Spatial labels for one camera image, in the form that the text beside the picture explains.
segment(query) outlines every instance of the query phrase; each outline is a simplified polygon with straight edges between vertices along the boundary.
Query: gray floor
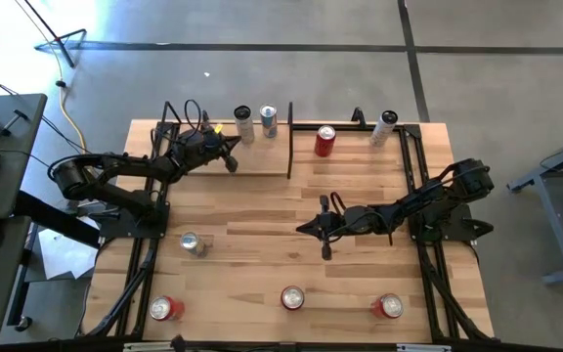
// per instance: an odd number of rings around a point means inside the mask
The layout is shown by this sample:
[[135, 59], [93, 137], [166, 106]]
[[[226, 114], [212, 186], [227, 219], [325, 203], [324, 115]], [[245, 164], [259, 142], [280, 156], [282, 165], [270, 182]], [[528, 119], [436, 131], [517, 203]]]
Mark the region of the gray floor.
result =
[[[93, 40], [404, 44], [396, 0], [44, 4], [59, 32], [85, 26]], [[408, 0], [408, 8], [417, 45], [563, 46], [563, 0]], [[39, 40], [26, 18], [9, 21], [15, 33], [0, 29], [0, 37]], [[295, 118], [346, 120], [361, 106], [370, 117], [391, 109], [403, 121], [418, 121], [407, 57], [400, 53], [83, 51], [79, 59], [75, 71], [65, 70], [67, 106], [97, 152], [121, 151], [129, 121], [158, 118], [165, 100], [181, 107], [195, 98], [212, 116], [263, 102], [284, 115], [293, 101]], [[563, 284], [541, 282], [543, 274], [563, 269], [559, 249], [533, 190], [511, 195], [503, 187], [563, 145], [563, 56], [419, 55], [418, 61], [431, 121], [448, 124], [455, 158], [477, 157], [492, 167], [497, 188], [472, 207], [496, 227], [480, 239], [479, 254], [497, 337], [563, 347]], [[50, 55], [19, 45], [0, 49], [0, 82], [47, 93], [46, 115], [73, 138], [58, 108], [55, 78]], [[33, 152], [54, 160], [71, 149], [41, 127]], [[35, 162], [23, 188], [51, 203], [61, 199]], [[32, 285], [26, 314], [36, 327], [2, 331], [0, 342], [71, 336], [86, 285]], [[56, 324], [53, 316], [68, 318]]]

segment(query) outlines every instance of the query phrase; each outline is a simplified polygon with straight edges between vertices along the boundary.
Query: soda can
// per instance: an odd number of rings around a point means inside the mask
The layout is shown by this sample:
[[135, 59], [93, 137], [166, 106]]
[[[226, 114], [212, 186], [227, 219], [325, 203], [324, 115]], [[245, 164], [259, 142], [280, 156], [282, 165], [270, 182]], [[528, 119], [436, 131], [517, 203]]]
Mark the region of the soda can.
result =
[[395, 124], [399, 120], [399, 116], [394, 111], [384, 111], [375, 124], [375, 128], [370, 135], [370, 144], [374, 147], [382, 147], [390, 133], [395, 128]]
[[399, 318], [403, 314], [403, 302], [398, 295], [387, 293], [370, 304], [370, 312], [377, 318]]
[[336, 140], [336, 130], [331, 126], [321, 126], [317, 132], [317, 142], [314, 153], [318, 156], [328, 156], [333, 150], [333, 142]]
[[278, 110], [272, 106], [265, 104], [260, 108], [260, 118], [262, 119], [262, 132], [267, 138], [273, 138], [278, 135]]
[[188, 232], [182, 235], [180, 239], [180, 246], [188, 253], [195, 255], [199, 258], [207, 254], [207, 245], [193, 232]]
[[239, 106], [234, 110], [234, 118], [236, 120], [236, 129], [242, 137], [240, 139], [244, 144], [251, 144], [255, 140], [253, 133], [253, 119], [251, 118], [251, 109], [247, 106]]
[[184, 302], [165, 295], [154, 299], [149, 306], [149, 314], [159, 322], [180, 319], [185, 310]]
[[297, 286], [288, 286], [281, 292], [281, 305], [287, 310], [297, 310], [301, 308], [303, 301], [303, 291]]

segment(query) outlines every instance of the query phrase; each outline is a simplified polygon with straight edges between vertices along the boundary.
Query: silver can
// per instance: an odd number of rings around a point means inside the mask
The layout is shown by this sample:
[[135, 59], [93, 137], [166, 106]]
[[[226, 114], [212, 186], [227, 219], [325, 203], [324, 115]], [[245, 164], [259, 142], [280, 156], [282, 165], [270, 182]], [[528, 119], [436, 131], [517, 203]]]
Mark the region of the silver can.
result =
[[180, 240], [180, 246], [188, 253], [199, 258], [207, 254], [207, 245], [193, 232], [185, 233]]
[[262, 132], [268, 138], [278, 135], [278, 110], [269, 104], [260, 108], [260, 118], [262, 119]]
[[394, 111], [384, 111], [377, 120], [375, 128], [372, 130], [372, 134], [370, 135], [370, 144], [374, 147], [382, 147], [386, 143], [388, 136], [392, 133], [392, 130], [395, 128], [395, 124], [398, 120], [399, 116], [397, 116]]
[[236, 129], [242, 137], [244, 144], [251, 144], [255, 140], [253, 133], [253, 119], [251, 118], [251, 109], [247, 106], [239, 106], [234, 110], [234, 118], [236, 121]]
[[281, 305], [287, 310], [297, 310], [303, 306], [305, 296], [301, 288], [288, 286], [281, 292]]

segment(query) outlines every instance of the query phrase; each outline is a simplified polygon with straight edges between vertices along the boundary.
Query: yellow cable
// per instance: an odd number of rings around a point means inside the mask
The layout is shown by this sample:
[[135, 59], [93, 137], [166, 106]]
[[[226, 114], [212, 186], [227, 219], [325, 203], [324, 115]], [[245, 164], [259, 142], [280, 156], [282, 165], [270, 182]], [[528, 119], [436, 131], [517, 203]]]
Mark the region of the yellow cable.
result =
[[[52, 45], [51, 41], [49, 41], [49, 39], [47, 39], [47, 36], [45, 35], [45, 33], [43, 33], [43, 31], [40, 29], [40, 27], [38, 26], [38, 24], [36, 24], [36, 22], [34, 21], [34, 19], [29, 15], [29, 13], [23, 8], [23, 6], [21, 5], [21, 3], [19, 3], [19, 0], [15, 0], [15, 2], [17, 3], [17, 5], [19, 5], [19, 7], [21, 8], [21, 10], [25, 13], [25, 15], [27, 16], [27, 18], [32, 22], [32, 24], [34, 24], [34, 26], [36, 27], [36, 29], [38, 30], [38, 32], [40, 32], [40, 35], [43, 36], [43, 39], [45, 39], [45, 42], [47, 43], [47, 45], [49, 45], [49, 49], [51, 49], [52, 54], [54, 55], [54, 58], [56, 58], [56, 62], [58, 63], [58, 72], [60, 73], [60, 81], [64, 82], [64, 76], [63, 76], [63, 67], [60, 64], [60, 59], [58, 59], [58, 55], [56, 54], [56, 50], [54, 50], [54, 46]], [[60, 89], [60, 110], [63, 112], [63, 115], [65, 116], [66, 120], [68, 121], [68, 123], [70, 123], [71, 127], [73, 127], [73, 129], [75, 130], [75, 132], [77, 132], [77, 137], [79, 137], [79, 144], [82, 147], [82, 153], [86, 154], [86, 141], [84, 140], [84, 136], [82, 135], [82, 132], [79, 130], [79, 127], [77, 127], [77, 125], [75, 124], [75, 122], [73, 121], [73, 119], [68, 115], [68, 112], [66, 111], [65, 108], [65, 98], [63, 96], [63, 90], [65, 89], [64, 87], [59, 87]]]

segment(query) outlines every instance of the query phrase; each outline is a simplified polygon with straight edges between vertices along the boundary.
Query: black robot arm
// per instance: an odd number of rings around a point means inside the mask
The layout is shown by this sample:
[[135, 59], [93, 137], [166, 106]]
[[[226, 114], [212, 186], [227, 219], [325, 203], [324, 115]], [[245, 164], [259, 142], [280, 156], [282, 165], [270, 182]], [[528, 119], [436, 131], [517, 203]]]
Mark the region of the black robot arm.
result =
[[[238, 169], [238, 162], [231, 152], [239, 141], [239, 136], [224, 136], [215, 131], [205, 119], [200, 129], [186, 131], [177, 139], [169, 140], [164, 155], [154, 158], [128, 154], [74, 155], [56, 161], [48, 174], [67, 199], [102, 200], [127, 209], [135, 218], [152, 221], [155, 202], [150, 195], [125, 191], [108, 181], [115, 176], [138, 176], [175, 183], [191, 170], [218, 158], [223, 158], [228, 171], [233, 173]], [[90, 168], [101, 173], [95, 176]]]
[[[440, 203], [439, 218], [446, 218], [457, 206], [484, 198], [494, 187], [488, 171], [480, 160], [466, 159], [449, 165], [438, 177], [430, 179], [422, 187], [391, 204], [356, 205], [344, 207], [337, 193], [331, 194], [336, 212], [329, 211], [329, 201], [321, 196], [322, 211], [316, 218], [296, 230], [319, 239], [323, 244], [323, 259], [331, 259], [330, 244], [344, 236], [375, 233], [388, 235], [392, 244], [392, 233], [404, 220], [430, 204]], [[446, 179], [453, 172], [453, 177]], [[340, 202], [344, 213], [338, 209]]]

